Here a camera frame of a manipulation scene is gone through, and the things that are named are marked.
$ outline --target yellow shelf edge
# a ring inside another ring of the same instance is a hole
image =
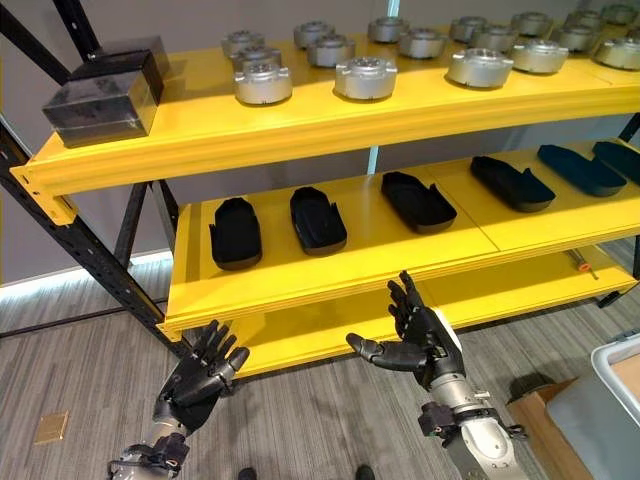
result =
[[[640,75],[611,71],[570,58],[555,75],[514,71],[507,84],[472,91],[447,83],[451,44],[436,60],[397,57],[395,47],[353,36],[358,54],[394,57],[394,95],[353,104],[332,93],[333,72],[308,66],[291,42],[281,48],[293,72],[294,93],[266,108],[240,105],[232,94],[231,67],[220,49],[170,55],[174,76],[144,138],[65,149],[54,134],[26,165],[16,167],[42,194],[57,197],[117,185],[324,155],[372,144],[599,115],[632,113]],[[425,95],[429,85],[429,95]],[[225,112],[216,116],[216,112]]]
[[[526,265],[515,263],[480,270],[475,272],[474,279],[466,283],[464,275],[452,276],[447,280],[449,285],[440,290],[447,291],[453,285],[455,290],[444,296],[437,289],[434,293],[434,284],[428,281],[418,282],[418,288],[425,303],[438,308],[452,326],[459,329],[613,290],[627,289],[637,283],[599,248],[587,247],[581,251],[594,265],[600,280],[593,280],[588,273],[576,272],[567,255],[556,253],[528,259],[524,262]],[[527,285],[528,273],[523,268],[526,266],[531,270],[532,265],[539,266],[537,277],[531,285]],[[508,272],[518,286],[512,290],[503,290],[505,281],[501,279]],[[471,282],[475,283],[478,278],[483,279],[485,294],[500,295],[508,303],[508,308],[486,302],[486,297],[465,299],[465,295],[473,287]],[[545,278],[548,284],[536,283]],[[521,297],[535,300],[519,304]],[[456,306],[456,302],[461,302],[463,310],[459,305]],[[238,336],[239,343],[244,342],[252,349],[252,356],[240,371],[240,376],[256,375],[349,353],[351,350],[344,337],[350,331],[378,341],[393,340],[396,334],[393,319],[386,311],[387,303],[387,291],[378,290],[348,299],[330,300],[227,322]],[[277,333],[279,328],[282,329],[281,333]]]

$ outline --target robotic finger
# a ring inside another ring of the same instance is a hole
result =
[[[355,333],[347,335],[347,343],[367,362],[399,372],[413,372],[424,368],[427,355],[417,345],[403,342],[376,342]]]

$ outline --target yellow shelf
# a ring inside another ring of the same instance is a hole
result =
[[[592,143],[572,145],[588,154]],[[344,250],[305,255],[293,231],[289,198],[295,188],[247,196],[261,224],[264,257],[239,272],[218,269],[208,225],[222,200],[187,205],[178,222],[169,304],[161,329],[173,340],[212,318],[231,320],[384,287],[399,270],[417,281],[560,252],[640,233],[640,187],[629,182],[613,197],[584,195],[536,160],[536,150],[495,155],[516,168],[531,166],[556,193],[539,213],[514,212],[469,172],[470,159],[404,170],[434,181],[458,217],[434,235],[409,231],[380,193],[382,175],[317,185],[338,204],[349,232]]]
[[[395,47],[355,35],[357,53],[396,58]],[[479,91],[444,80],[450,44],[437,60],[397,57],[393,96],[356,103],[332,93],[334,72],[308,66],[291,42],[277,44],[292,71],[294,93],[274,106],[246,107],[234,98],[231,66],[219,48],[170,55],[153,128],[144,138],[65,149],[54,134],[25,166],[13,169],[59,224],[74,212],[61,195],[135,182],[343,152],[455,133],[638,109],[640,73],[581,58],[555,75],[512,72],[503,88]]]
[[[593,142],[581,142],[568,147],[591,159],[592,146]],[[554,173],[537,158],[536,151],[537,148],[492,155],[509,162],[519,171],[531,168],[534,175],[555,192],[556,198],[549,208],[534,214],[522,214],[504,207],[471,176],[469,158],[430,165],[429,171],[500,251],[514,255],[518,251],[528,254],[531,249],[542,254],[549,252],[548,249],[557,251],[558,244],[593,244],[640,231],[638,185],[628,181],[616,195],[593,197],[580,192]]]
[[[597,247],[581,249],[599,277],[577,272],[555,253],[418,283],[425,303],[439,308],[454,328],[625,290],[636,281]],[[239,376],[349,353],[349,332],[378,341],[396,339],[387,313],[389,296],[377,290],[349,298],[252,315],[229,322],[251,350]]]

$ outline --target black shoe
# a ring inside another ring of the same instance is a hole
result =
[[[356,480],[376,480],[376,476],[369,465],[360,465],[356,470]]]
[[[252,467],[243,468],[242,470],[240,470],[240,473],[238,474],[238,480],[257,480],[257,479],[258,479],[258,474]]]

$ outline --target black metal frame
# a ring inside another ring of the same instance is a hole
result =
[[[620,140],[628,142],[633,138],[633,136],[638,133],[640,130],[640,112],[635,113],[631,120],[627,122],[625,127],[618,135]],[[633,278],[640,281],[640,235],[636,235],[635,248],[633,250],[633,268],[632,268]],[[598,306],[600,308],[604,308],[606,306],[611,305],[613,302],[618,300],[623,293],[619,291],[611,292],[609,295],[606,295],[602,300],[598,302]]]
[[[116,257],[116,260],[118,260],[124,268],[129,266],[131,250],[133,249],[133,242],[136,238],[136,231],[138,230],[138,221],[140,220],[142,205],[144,204],[144,196],[147,193],[147,185],[147,182],[142,182],[136,183],[131,187],[127,209],[124,212],[116,246],[113,249],[113,256]]]
[[[9,169],[24,164],[28,157],[4,127],[0,136],[0,184],[5,190],[149,332],[176,355],[188,353],[190,345],[185,339],[172,343],[157,329],[164,320],[162,311],[79,216],[70,225],[55,225],[22,188]]]
[[[96,34],[84,13],[80,0],[53,0],[64,26],[73,40],[83,62],[93,58],[100,48]]]

